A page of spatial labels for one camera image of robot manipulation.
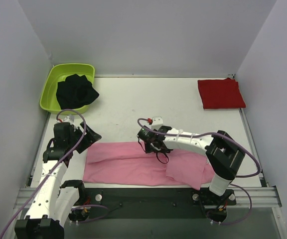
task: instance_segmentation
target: black cloth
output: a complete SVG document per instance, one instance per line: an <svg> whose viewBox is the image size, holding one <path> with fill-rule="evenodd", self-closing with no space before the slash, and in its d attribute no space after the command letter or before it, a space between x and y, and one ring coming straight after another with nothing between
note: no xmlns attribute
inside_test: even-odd
<svg viewBox="0 0 287 239"><path fill-rule="evenodd" d="M99 96L86 76L68 76L65 81L58 82L57 86L56 97L62 110L89 105Z"/></svg>

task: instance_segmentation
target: white wall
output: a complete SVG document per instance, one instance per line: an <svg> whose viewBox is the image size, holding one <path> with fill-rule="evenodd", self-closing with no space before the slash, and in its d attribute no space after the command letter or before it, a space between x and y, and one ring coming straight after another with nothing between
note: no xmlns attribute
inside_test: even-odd
<svg viewBox="0 0 287 239"><path fill-rule="evenodd" d="M276 185L287 222L287 0L278 0L237 79L265 177Z"/></svg>
<svg viewBox="0 0 287 239"><path fill-rule="evenodd" d="M50 70L15 0L0 0L0 232L34 161L45 112L38 105Z"/></svg>
<svg viewBox="0 0 287 239"><path fill-rule="evenodd" d="M236 73L276 0L19 0L54 63L98 74Z"/></svg>

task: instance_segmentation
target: screw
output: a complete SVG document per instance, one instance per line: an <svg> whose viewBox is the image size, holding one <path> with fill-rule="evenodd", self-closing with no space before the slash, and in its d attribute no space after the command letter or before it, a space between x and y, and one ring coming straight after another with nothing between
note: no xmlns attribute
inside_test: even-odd
<svg viewBox="0 0 287 239"><path fill-rule="evenodd" d="M102 198L103 198L103 196L102 196L101 194L97 194L97 195L95 196L95 200L96 200L97 202L100 202L100 201L102 200Z"/></svg>
<svg viewBox="0 0 287 239"><path fill-rule="evenodd" d="M229 196L229 199L230 199L231 201L234 201L234 200L235 200L235 195L234 195L234 194L231 194L231 195Z"/></svg>
<svg viewBox="0 0 287 239"><path fill-rule="evenodd" d="M194 201L198 201L199 200L199 195L198 194L193 194L192 195L192 199L194 200Z"/></svg>

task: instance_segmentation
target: white table surface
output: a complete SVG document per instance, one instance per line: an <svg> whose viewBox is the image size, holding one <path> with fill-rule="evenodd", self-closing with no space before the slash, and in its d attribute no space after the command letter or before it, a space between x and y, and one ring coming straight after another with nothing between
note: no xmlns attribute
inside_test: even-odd
<svg viewBox="0 0 287 239"><path fill-rule="evenodd" d="M204 133L224 130L250 150L238 109L204 110L202 108L197 85L197 80L200 79L206 78L95 78L94 88L100 96L83 116L87 125L102 136L99 142L137 141L136 135L140 129L137 119L162 116L165 125L187 132ZM38 153L38 160L35 162L31 187L37 187L40 180L42 155L49 140L53 138L55 118L56 115L50 116L41 141L42 146ZM81 120L76 116L75 122L79 124ZM86 154L86 151L82 154L74 152L62 182L83 178ZM254 162L246 156L238 174L250 174L256 170ZM261 187L258 176L236 178L233 183L243 187ZM145 186L87 183L86 187Z"/></svg>

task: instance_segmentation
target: plastic tub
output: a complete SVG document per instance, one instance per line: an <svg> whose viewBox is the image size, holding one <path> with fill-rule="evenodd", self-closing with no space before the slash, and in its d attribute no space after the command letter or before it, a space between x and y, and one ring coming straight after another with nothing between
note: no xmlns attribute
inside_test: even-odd
<svg viewBox="0 0 287 239"><path fill-rule="evenodd" d="M87 80L94 84L95 68L88 64L68 63L54 66L48 74L42 96L40 97L39 105L43 110L49 111L52 114L57 114L61 111L56 98L57 83L65 81L67 76L78 74L85 75ZM89 105L74 109L79 113L87 111ZM73 115L73 112L64 112L63 115Z"/></svg>

